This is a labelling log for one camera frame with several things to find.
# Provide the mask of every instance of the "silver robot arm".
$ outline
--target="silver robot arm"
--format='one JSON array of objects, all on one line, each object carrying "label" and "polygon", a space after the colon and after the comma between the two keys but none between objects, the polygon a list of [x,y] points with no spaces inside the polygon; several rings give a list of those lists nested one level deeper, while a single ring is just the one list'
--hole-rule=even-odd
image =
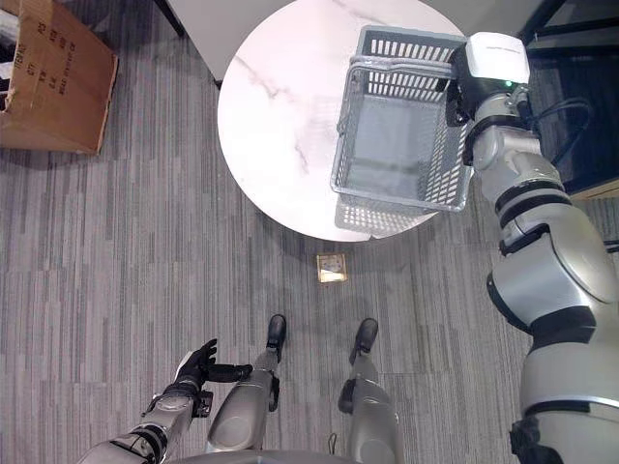
[{"label": "silver robot arm", "polygon": [[[498,34],[476,36],[453,58],[453,120],[473,121],[464,159],[501,226],[504,258],[487,278],[488,293],[510,324],[533,336],[521,379],[523,419],[511,432],[513,453],[522,464],[616,464],[616,273],[600,235],[572,205],[522,117],[528,105],[522,44]],[[490,77],[481,56],[487,54]],[[506,65],[514,60],[519,63]],[[497,69],[509,72],[502,79]]]},{"label": "silver robot arm", "polygon": [[142,421],[130,433],[89,449],[78,464],[160,464],[176,446],[193,418],[211,412],[209,382],[237,382],[247,378],[251,365],[215,364],[217,341],[211,340],[181,361],[174,382],[151,401]]}]

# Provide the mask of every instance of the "gray plastic basket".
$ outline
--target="gray plastic basket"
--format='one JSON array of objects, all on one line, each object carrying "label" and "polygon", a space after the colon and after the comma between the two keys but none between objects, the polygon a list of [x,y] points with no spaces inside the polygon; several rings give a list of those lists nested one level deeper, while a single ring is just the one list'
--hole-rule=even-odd
[{"label": "gray plastic basket", "polygon": [[464,208],[466,127],[445,122],[447,63],[465,38],[368,26],[351,60],[331,186],[336,225],[375,236]]}]

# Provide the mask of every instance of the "cardboard box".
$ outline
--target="cardboard box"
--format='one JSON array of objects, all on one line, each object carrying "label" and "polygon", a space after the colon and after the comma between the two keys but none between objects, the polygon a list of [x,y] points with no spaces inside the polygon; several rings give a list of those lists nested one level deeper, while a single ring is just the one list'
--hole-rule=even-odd
[{"label": "cardboard box", "polygon": [[52,0],[0,0],[19,15],[0,146],[97,154],[118,58]]}]

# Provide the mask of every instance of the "gray striped carpet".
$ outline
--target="gray striped carpet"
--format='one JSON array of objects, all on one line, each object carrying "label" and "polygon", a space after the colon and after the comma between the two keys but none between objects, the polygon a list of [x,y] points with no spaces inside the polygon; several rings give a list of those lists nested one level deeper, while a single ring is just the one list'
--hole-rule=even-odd
[{"label": "gray striped carpet", "polygon": [[[326,450],[337,432],[343,453],[347,352],[373,316],[407,462],[515,462],[507,432],[529,341],[486,297],[497,226],[478,187],[461,215],[387,240],[286,230],[229,175],[218,92],[191,42],[148,1],[68,6],[121,66],[100,156],[0,152],[1,462],[75,462],[132,427],[204,340],[219,338],[222,362],[251,361],[275,312],[290,335],[265,448]],[[586,208],[616,238],[618,203]],[[334,250],[349,280],[318,284],[315,255]],[[229,386],[213,389],[221,404]],[[173,456],[202,451],[208,424]]]}]

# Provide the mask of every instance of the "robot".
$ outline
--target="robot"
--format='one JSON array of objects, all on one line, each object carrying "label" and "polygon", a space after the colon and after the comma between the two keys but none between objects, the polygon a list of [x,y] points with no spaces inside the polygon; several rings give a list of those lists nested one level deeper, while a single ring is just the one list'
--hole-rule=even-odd
[{"label": "robot", "polygon": [[[487,290],[507,322],[531,334],[522,370],[522,419],[510,433],[521,464],[619,463],[619,292],[612,262],[587,216],[574,207],[531,131],[529,67],[518,39],[471,36],[451,59],[449,125],[471,122],[463,160],[481,178],[501,228],[502,261]],[[276,315],[253,367],[215,363],[216,340],[190,353],[129,434],[90,449],[79,464],[159,464],[192,419],[208,416],[205,382],[238,382],[208,435],[207,453],[179,464],[401,464],[402,437],[389,395],[377,383],[373,319],[360,325],[339,408],[352,415],[348,458],[261,450],[278,406],[276,367],[286,322]]]}]

